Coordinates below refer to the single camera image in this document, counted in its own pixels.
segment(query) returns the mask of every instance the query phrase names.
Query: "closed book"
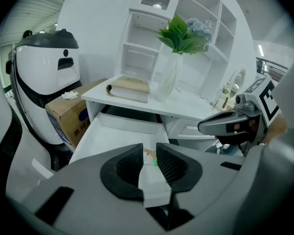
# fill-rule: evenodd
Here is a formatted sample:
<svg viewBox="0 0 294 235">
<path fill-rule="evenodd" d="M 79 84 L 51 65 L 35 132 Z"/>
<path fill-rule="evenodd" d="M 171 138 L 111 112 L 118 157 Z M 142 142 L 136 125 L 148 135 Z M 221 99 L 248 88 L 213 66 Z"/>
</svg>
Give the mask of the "closed book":
<svg viewBox="0 0 294 235">
<path fill-rule="evenodd" d="M 106 88 L 110 96 L 121 97 L 133 101 L 148 102 L 150 87 L 147 80 L 122 76 L 112 81 Z"/>
</svg>

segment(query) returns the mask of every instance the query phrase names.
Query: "green leaves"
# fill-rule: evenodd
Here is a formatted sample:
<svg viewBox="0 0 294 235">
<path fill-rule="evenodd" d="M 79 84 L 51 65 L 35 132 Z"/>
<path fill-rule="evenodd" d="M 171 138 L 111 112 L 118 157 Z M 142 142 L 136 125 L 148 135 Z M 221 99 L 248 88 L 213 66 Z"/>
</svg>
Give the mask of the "green leaves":
<svg viewBox="0 0 294 235">
<path fill-rule="evenodd" d="M 172 48 L 173 52 L 194 54 L 205 51 L 207 40 L 188 31 L 187 24 L 175 14 L 168 29 L 159 29 L 158 39 Z"/>
<path fill-rule="evenodd" d="M 170 48 L 174 49 L 174 43 L 170 38 L 165 37 L 158 37 L 158 39 L 164 43 L 165 45 L 169 46 Z"/>
</svg>

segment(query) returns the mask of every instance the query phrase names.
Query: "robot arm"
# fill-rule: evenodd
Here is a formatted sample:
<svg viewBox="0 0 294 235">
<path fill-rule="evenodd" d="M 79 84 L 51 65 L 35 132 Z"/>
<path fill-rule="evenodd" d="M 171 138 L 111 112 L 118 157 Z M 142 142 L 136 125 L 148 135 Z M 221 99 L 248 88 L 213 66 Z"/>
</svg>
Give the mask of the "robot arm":
<svg viewBox="0 0 294 235">
<path fill-rule="evenodd" d="M 237 95 L 232 110 L 217 113 L 198 124 L 198 130 L 215 135 L 222 144 L 238 145 L 244 155 L 264 139 L 279 108 L 271 96 L 269 77 L 257 80 L 244 94 Z"/>
</svg>

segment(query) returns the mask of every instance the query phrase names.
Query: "ceiling light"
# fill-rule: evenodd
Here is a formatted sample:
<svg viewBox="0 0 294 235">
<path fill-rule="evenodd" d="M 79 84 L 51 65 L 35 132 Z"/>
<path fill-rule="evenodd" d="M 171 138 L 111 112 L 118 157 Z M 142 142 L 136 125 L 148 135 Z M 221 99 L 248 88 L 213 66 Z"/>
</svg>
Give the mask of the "ceiling light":
<svg viewBox="0 0 294 235">
<path fill-rule="evenodd" d="M 261 45 L 258 45 L 258 48 L 260 50 L 260 54 L 264 57 L 264 52 L 263 52 L 263 48 L 261 47 Z"/>
</svg>

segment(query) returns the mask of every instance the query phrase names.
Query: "desk drawer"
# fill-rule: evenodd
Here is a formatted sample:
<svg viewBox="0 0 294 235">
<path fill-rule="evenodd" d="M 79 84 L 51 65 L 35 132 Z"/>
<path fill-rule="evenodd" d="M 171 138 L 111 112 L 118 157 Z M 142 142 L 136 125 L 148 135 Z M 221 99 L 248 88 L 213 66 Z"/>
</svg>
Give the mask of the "desk drawer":
<svg viewBox="0 0 294 235">
<path fill-rule="evenodd" d="M 70 163 L 137 143 L 143 143 L 146 149 L 156 150 L 158 142 L 169 143 L 165 127 L 161 123 L 98 113 L 79 142 Z M 138 183 L 144 192 L 145 208 L 170 202 L 171 188 L 166 184 L 158 166 L 145 164 Z"/>
<path fill-rule="evenodd" d="M 161 116 L 169 139 L 214 139 L 214 136 L 205 135 L 198 131 L 198 121 L 177 117 Z"/>
</svg>

